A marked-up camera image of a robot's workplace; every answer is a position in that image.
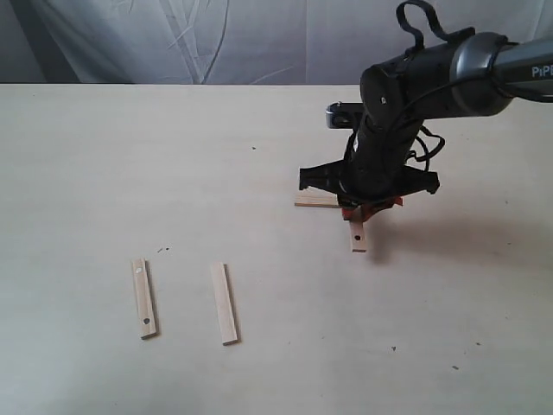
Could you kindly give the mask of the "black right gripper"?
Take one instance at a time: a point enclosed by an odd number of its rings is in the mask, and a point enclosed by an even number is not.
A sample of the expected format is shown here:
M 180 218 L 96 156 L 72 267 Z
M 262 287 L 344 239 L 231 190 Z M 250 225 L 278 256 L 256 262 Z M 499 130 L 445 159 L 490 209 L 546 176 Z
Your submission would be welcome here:
M 397 159 L 363 159 L 325 163 L 299 170 L 300 190 L 316 188 L 337 195 L 341 200 L 363 204 L 361 217 L 371 219 L 375 214 L 403 206 L 402 196 L 427 192 L 431 195 L 440 187 L 436 172 L 416 169 Z M 342 219 L 359 220 L 358 207 L 343 207 Z

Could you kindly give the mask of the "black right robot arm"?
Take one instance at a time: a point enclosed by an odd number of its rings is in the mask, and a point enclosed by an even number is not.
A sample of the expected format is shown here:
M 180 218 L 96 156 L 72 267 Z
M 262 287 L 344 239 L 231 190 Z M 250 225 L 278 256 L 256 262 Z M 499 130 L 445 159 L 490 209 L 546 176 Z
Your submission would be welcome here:
M 552 40 L 510 42 L 485 32 L 421 48 L 373 65 L 361 76 L 359 103 L 327 107 L 331 129 L 350 129 L 344 156 L 299 172 L 299 188 L 336 195 L 345 220 L 363 220 L 406 195 L 440 187 L 429 161 L 445 145 L 411 149 L 431 119 L 490 117 L 515 98 L 552 100 Z

